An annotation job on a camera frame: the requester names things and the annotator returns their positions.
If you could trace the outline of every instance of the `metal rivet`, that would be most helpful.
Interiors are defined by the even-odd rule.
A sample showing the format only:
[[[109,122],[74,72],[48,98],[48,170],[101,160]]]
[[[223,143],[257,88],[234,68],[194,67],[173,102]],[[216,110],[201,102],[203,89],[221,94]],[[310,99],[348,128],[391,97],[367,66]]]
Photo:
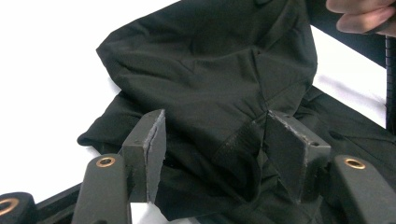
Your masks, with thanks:
[[[104,157],[104,158],[100,159],[99,161],[97,161],[96,165],[99,167],[108,167],[108,166],[111,166],[112,164],[114,164],[114,162],[116,162],[116,159],[114,159],[112,157]]]
[[[366,168],[366,165],[364,165],[361,161],[353,160],[353,159],[345,159],[344,163],[352,168],[362,170]]]
[[[7,206],[6,208],[0,209],[0,216],[5,215],[7,213],[9,213],[10,211],[12,211],[17,205],[18,203],[20,203],[20,200],[16,199],[16,198],[9,198],[9,199],[4,199],[2,201],[0,201],[0,204],[5,203]]]

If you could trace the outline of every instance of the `brass grommet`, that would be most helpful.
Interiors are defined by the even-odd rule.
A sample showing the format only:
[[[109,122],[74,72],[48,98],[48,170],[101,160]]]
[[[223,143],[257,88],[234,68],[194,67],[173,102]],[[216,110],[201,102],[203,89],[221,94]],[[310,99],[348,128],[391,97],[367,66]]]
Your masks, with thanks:
[[[0,209],[0,216],[5,215],[10,211],[12,211],[18,205],[18,203],[20,203],[20,200],[16,198],[9,198],[0,201],[0,204],[2,203],[8,203],[8,206],[4,209]]]
[[[361,161],[357,161],[357,160],[353,160],[353,159],[345,159],[344,163],[347,166],[350,166],[354,169],[362,170],[362,169],[366,168],[366,165],[364,165]]]
[[[111,166],[112,164],[114,164],[114,162],[116,162],[116,159],[114,159],[112,157],[104,157],[104,158],[100,159],[99,161],[97,161],[96,165],[99,167],[108,167],[108,166]]]

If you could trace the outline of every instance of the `hand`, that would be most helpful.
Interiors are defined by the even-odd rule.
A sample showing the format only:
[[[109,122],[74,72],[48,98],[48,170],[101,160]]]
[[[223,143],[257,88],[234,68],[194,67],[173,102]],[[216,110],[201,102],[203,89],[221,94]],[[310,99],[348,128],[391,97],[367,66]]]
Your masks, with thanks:
[[[337,22],[337,29],[345,33],[363,34],[389,21],[389,26],[377,32],[396,37],[395,0],[327,0],[332,12],[344,14]]]

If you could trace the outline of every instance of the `white background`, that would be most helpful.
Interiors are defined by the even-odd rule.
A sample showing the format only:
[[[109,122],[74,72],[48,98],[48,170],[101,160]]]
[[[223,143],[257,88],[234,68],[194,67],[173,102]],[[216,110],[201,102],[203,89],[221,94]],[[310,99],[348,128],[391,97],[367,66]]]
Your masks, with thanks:
[[[97,154],[76,140],[119,91],[96,48],[110,32],[173,2],[0,3],[0,195],[26,191],[38,203],[82,181]],[[314,35],[315,85],[383,126],[385,69]],[[134,223],[167,223],[154,205],[133,205],[133,216]]]

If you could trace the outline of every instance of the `black pole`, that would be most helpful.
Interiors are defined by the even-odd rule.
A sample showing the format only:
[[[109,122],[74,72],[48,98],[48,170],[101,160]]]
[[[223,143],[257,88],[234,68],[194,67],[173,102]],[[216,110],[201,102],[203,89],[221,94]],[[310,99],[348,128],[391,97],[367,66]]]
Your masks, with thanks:
[[[386,68],[387,68],[387,130],[396,134],[396,38],[387,36]]]

